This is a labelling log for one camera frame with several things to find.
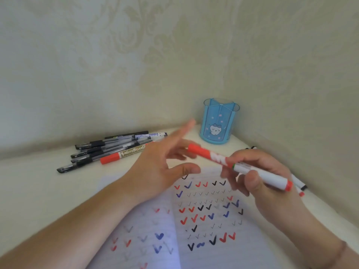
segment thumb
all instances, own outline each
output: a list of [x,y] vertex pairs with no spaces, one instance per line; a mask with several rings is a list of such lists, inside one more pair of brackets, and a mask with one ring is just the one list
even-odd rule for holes
[[175,182],[180,177],[189,174],[199,174],[201,172],[200,166],[194,163],[182,163],[166,171],[166,176],[172,182]]
[[249,171],[245,176],[245,187],[255,199],[263,198],[269,194],[269,189],[264,185],[263,180],[257,171]]

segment bracelet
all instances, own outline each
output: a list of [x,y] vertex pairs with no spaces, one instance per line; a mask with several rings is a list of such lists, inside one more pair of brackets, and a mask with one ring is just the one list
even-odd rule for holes
[[326,265],[320,267],[320,269],[330,269],[332,268],[338,260],[340,260],[341,256],[343,256],[344,251],[347,249],[348,244],[345,241],[341,241],[341,248],[339,252],[336,254],[334,259],[328,262]]

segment notebook page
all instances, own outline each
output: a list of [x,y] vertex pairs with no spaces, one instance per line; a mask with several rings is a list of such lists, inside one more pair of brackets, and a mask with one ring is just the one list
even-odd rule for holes
[[[98,190],[122,174],[105,176]],[[169,190],[134,208],[115,228],[87,269],[180,269]]]
[[182,269],[280,268],[260,229],[249,218],[244,195],[203,168],[174,185],[174,219]]

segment forearm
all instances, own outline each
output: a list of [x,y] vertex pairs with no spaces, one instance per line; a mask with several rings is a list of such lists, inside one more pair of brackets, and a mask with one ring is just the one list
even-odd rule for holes
[[133,208],[118,180],[0,258],[0,268],[85,268]]
[[359,268],[359,256],[347,247],[343,254],[342,240],[322,225],[311,213],[302,218],[295,228],[284,231],[285,235],[302,253],[305,260],[313,268],[322,268],[335,261],[330,269]]

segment hand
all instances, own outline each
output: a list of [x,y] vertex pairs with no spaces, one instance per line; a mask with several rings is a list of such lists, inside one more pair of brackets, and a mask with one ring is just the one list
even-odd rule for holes
[[149,200],[169,188],[177,179],[188,174],[199,174],[200,167],[194,163],[183,163],[168,168],[166,159],[175,158],[186,160],[186,157],[196,158],[187,151],[190,140],[182,139],[195,125],[191,119],[179,130],[159,142],[151,142],[141,153],[135,164],[119,181],[133,192],[141,203]]
[[[290,170],[271,155],[258,149],[236,151],[228,158],[231,163],[245,162],[271,173],[292,180]],[[299,223],[303,223],[311,214],[303,204],[295,187],[290,192],[266,186],[257,171],[250,171],[247,175],[240,175],[231,168],[223,167],[221,177],[228,178],[233,190],[239,190],[246,196],[251,193],[259,212],[282,232],[292,230]]]

